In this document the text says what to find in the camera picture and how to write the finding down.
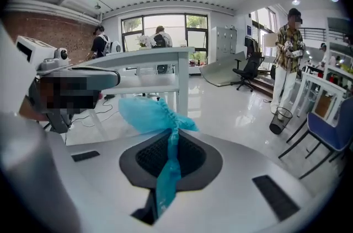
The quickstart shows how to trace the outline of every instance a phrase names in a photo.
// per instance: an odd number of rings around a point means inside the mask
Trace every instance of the office chair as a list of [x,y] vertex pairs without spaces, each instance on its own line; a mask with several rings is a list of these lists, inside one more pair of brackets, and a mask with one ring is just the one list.
[[[308,130],[286,151],[284,151],[278,158],[280,159],[284,155],[288,154],[296,145],[298,145],[308,134],[313,136],[319,143],[323,144],[329,149],[328,154],[312,169],[308,170],[299,179],[302,179],[312,173],[321,164],[323,164],[335,151],[338,153],[344,152],[351,144],[353,139],[353,120],[351,117],[351,111],[353,110],[353,97],[347,98],[341,104],[338,123],[336,127],[331,126],[319,116],[314,113],[308,113],[307,119],[302,123],[297,131],[287,140],[287,143],[298,133],[298,131],[307,122]],[[308,158],[320,145],[317,144],[314,149],[305,157]]]
[[238,68],[233,68],[233,71],[241,76],[240,81],[238,82],[232,82],[231,85],[235,85],[235,84],[240,84],[237,87],[237,90],[239,90],[239,88],[243,85],[247,86],[250,88],[250,91],[252,92],[254,90],[254,87],[252,86],[252,84],[250,83],[250,80],[253,80],[255,77],[258,76],[258,68],[260,67],[261,63],[264,61],[264,57],[261,56],[260,52],[253,52],[252,55],[250,56],[250,58],[248,59],[248,63],[245,66],[244,70],[242,71],[239,68],[239,62],[241,62],[240,60],[238,61]]

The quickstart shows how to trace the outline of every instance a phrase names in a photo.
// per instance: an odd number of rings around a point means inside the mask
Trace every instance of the black rubber pad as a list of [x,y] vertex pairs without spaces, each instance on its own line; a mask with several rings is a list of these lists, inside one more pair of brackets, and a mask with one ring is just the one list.
[[280,221],[285,220],[299,210],[299,207],[270,176],[255,177],[253,182]]
[[86,153],[81,153],[77,155],[72,155],[72,159],[75,162],[82,161],[82,160],[88,160],[91,158],[94,158],[95,156],[99,156],[100,154],[97,151],[88,151]]

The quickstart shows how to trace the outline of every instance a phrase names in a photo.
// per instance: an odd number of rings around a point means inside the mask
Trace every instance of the glossy floor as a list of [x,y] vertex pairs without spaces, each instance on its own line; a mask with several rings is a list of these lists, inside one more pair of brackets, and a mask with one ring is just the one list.
[[[295,116],[287,128],[276,136],[269,129],[273,115],[270,112],[270,104],[265,103],[264,99],[268,100],[267,96],[256,91],[251,93],[247,87],[236,91],[235,86],[216,87],[202,77],[190,77],[188,116],[196,122],[202,133],[255,149],[294,176],[299,177],[324,158],[328,150],[321,145],[312,156],[305,159],[307,148],[312,149],[317,143],[313,137],[307,136],[294,150],[279,160],[278,156],[302,134],[300,132],[290,144],[286,144],[286,139],[293,134],[304,117]],[[111,109],[106,113],[98,114],[109,139],[138,134],[122,119],[118,112],[118,101],[119,96],[107,101],[103,106],[104,100],[101,100],[95,109],[96,112]],[[84,112],[75,116],[74,119],[87,115],[88,113]],[[100,141],[101,135],[92,125],[90,117],[75,121],[73,128],[66,134],[67,145]],[[337,181],[338,174],[343,167],[344,160],[340,157],[332,163],[325,162],[302,179],[302,183],[312,195],[315,195]]]

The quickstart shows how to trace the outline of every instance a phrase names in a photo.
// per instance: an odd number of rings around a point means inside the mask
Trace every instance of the blue plastic bag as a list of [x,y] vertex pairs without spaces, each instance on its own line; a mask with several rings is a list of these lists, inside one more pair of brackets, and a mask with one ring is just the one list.
[[192,119],[169,109],[162,98],[159,101],[146,97],[123,98],[119,100],[119,111],[122,117],[141,133],[172,129],[168,138],[168,161],[157,177],[157,214],[161,216],[175,198],[175,186],[181,179],[178,129],[198,131],[198,128]]

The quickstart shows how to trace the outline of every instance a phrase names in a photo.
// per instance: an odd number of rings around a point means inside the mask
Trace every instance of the black trash can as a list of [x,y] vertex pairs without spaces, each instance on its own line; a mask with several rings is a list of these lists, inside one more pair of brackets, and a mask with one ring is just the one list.
[[284,107],[278,107],[275,116],[270,123],[270,130],[276,135],[280,134],[292,117],[293,115],[289,110]]

